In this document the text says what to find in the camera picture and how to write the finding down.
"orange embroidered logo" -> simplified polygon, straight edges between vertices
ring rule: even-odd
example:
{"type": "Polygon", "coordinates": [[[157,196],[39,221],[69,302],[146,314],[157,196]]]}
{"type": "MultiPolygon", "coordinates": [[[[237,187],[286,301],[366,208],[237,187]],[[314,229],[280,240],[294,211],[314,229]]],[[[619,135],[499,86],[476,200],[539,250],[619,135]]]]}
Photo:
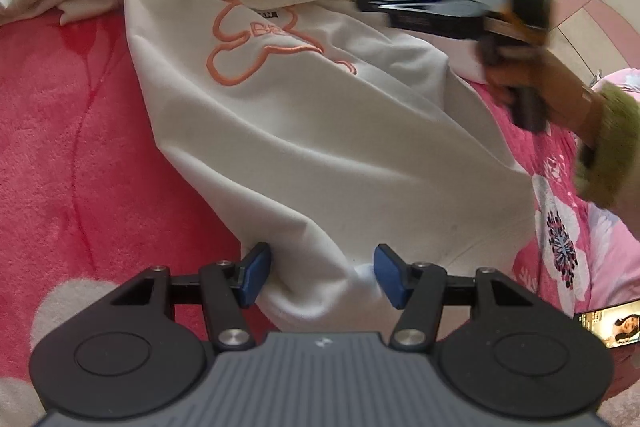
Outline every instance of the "orange embroidered logo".
{"type": "MultiPolygon", "coordinates": [[[[213,49],[207,58],[207,70],[209,71],[211,78],[213,78],[217,83],[222,84],[222,86],[237,86],[244,82],[262,67],[271,54],[292,55],[300,52],[314,52],[324,55],[324,48],[320,42],[308,35],[303,35],[294,29],[298,22],[298,14],[291,6],[284,8],[284,10],[291,15],[291,20],[283,28],[279,28],[278,26],[269,23],[252,22],[251,31],[243,30],[235,34],[224,33],[220,29],[222,21],[233,8],[241,6],[240,1],[237,0],[227,2],[227,6],[224,7],[213,21],[213,36],[220,41],[220,44],[213,49]],[[232,51],[244,44],[247,44],[252,36],[260,37],[264,35],[294,36],[302,40],[305,44],[297,46],[275,46],[267,44],[260,50],[260,53],[254,62],[249,65],[248,69],[238,74],[238,76],[229,77],[218,71],[215,66],[215,59],[221,52],[232,51]]],[[[356,74],[356,68],[350,62],[347,62],[346,60],[332,60],[332,62],[334,64],[345,66],[351,74],[356,74]]]]}
{"type": "Polygon", "coordinates": [[[282,28],[278,28],[275,24],[265,24],[263,22],[252,22],[251,33],[254,37],[260,37],[261,35],[287,35],[287,32],[282,28]]]}

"green fuzzy sleeve cuff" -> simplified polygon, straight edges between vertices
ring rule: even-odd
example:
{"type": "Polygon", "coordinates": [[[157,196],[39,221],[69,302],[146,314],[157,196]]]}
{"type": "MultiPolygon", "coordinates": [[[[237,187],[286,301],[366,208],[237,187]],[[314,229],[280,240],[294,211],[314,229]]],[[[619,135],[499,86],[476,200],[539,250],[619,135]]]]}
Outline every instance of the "green fuzzy sleeve cuff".
{"type": "Polygon", "coordinates": [[[583,200],[609,208],[636,157],[640,109],[636,100],[613,84],[605,84],[600,93],[606,104],[596,150],[580,147],[574,184],[583,200]]]}

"blue gripper pad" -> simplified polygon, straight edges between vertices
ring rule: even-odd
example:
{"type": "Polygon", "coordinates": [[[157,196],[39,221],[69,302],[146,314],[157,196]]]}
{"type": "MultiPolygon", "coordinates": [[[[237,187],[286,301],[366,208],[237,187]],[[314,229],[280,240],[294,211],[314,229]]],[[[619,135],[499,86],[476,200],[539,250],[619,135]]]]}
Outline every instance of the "blue gripper pad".
{"type": "Polygon", "coordinates": [[[262,286],[271,271],[271,248],[266,243],[258,243],[241,261],[244,277],[238,290],[238,305],[248,308],[257,299],[262,286]]]}
{"type": "Polygon", "coordinates": [[[413,289],[404,286],[407,266],[387,245],[378,245],[373,252],[373,272],[391,305],[402,310],[411,298],[413,289]]]}

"white cloth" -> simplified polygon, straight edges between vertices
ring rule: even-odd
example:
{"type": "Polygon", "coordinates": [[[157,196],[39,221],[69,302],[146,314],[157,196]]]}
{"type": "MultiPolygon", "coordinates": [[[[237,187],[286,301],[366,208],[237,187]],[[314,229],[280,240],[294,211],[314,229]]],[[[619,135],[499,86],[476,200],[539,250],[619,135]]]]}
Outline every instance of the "white cloth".
{"type": "MultiPolygon", "coordinates": [[[[445,54],[345,0],[239,1],[125,0],[127,37],[162,153],[243,251],[271,244],[258,303],[277,326],[388,333],[378,243],[456,275],[510,270],[534,234],[530,179],[445,54]]],[[[2,0],[0,17],[115,2],[2,0]]]]}

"black circular pad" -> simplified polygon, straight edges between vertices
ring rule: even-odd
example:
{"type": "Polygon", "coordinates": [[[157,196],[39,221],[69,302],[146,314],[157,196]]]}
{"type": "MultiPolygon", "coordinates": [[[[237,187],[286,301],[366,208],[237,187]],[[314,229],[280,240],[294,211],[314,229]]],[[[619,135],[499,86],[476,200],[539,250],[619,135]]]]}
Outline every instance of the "black circular pad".
{"type": "Polygon", "coordinates": [[[495,359],[502,367],[524,377],[544,377],[560,371],[569,352],[558,341],[545,335],[517,333],[495,343],[495,359]]]}
{"type": "Polygon", "coordinates": [[[162,409],[206,368],[200,340],[145,306],[81,312],[34,349],[31,380],[46,409],[95,420],[162,409]]]}
{"type": "Polygon", "coordinates": [[[549,421],[594,410],[612,363],[596,336],[549,307],[497,307],[451,333],[440,368],[493,413],[549,421]]]}
{"type": "Polygon", "coordinates": [[[151,345],[132,333],[102,333],[85,340],[76,351],[76,362],[100,377],[118,377],[135,371],[151,354],[151,345]]]}

